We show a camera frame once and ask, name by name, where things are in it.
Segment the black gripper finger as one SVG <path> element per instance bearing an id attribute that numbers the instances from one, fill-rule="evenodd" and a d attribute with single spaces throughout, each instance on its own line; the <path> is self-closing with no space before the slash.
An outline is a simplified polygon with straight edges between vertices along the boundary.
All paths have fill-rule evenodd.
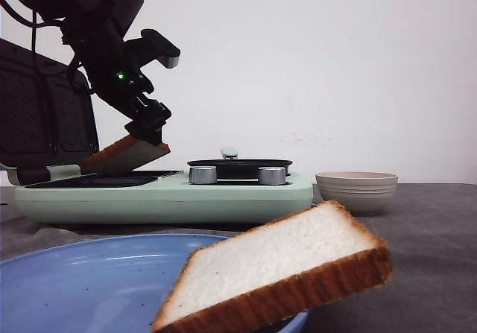
<path id="1" fill-rule="evenodd" d="M 124 127 L 135 139 L 148 142 L 154 146 L 162 143 L 162 127 L 171 117 L 171 110 L 155 99 L 145 95 L 132 100 L 133 119 Z"/>

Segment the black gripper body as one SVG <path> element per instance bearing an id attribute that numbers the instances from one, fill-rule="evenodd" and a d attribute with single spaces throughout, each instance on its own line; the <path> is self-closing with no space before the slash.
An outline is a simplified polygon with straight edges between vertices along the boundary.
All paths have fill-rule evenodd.
<path id="1" fill-rule="evenodd" d="M 62 21 L 63 43 L 70 45 L 85 68 L 94 92 L 130 119 L 138 119 L 145 93 L 154 90 L 130 53 L 113 21 L 86 21 L 68 16 Z"/>

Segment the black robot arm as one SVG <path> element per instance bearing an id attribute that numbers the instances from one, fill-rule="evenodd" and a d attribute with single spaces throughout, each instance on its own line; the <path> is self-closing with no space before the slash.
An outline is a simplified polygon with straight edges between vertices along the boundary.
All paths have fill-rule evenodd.
<path id="1" fill-rule="evenodd" d="M 154 60 L 174 68 L 180 49 L 154 29 L 143 29 L 137 39 L 124 39 L 144 0 L 19 1 L 43 21 L 28 21 L 6 3 L 2 7 L 29 28 L 58 27 L 63 43 L 75 54 L 69 74 L 83 66 L 92 92 L 130 118 L 129 134 L 159 145 L 171 111 L 148 97 L 154 86 L 141 69 Z"/>

